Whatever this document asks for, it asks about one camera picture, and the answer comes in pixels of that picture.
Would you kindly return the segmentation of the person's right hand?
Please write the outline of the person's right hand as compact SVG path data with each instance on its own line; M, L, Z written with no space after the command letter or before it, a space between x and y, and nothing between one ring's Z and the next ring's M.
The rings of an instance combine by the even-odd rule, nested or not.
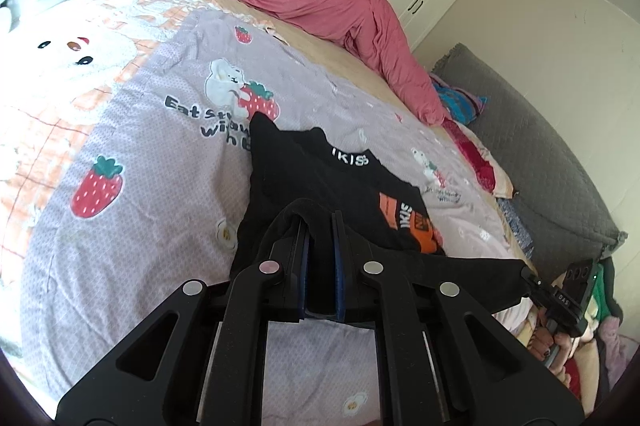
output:
M578 338L570 337L563 332L551 333L547 328L546 309L540 308L536 328L527 343L527 350L540 362L546 363L555 351L555 357L548 365L548 370L566 387L572 379L566 372L566 362L574 354Z

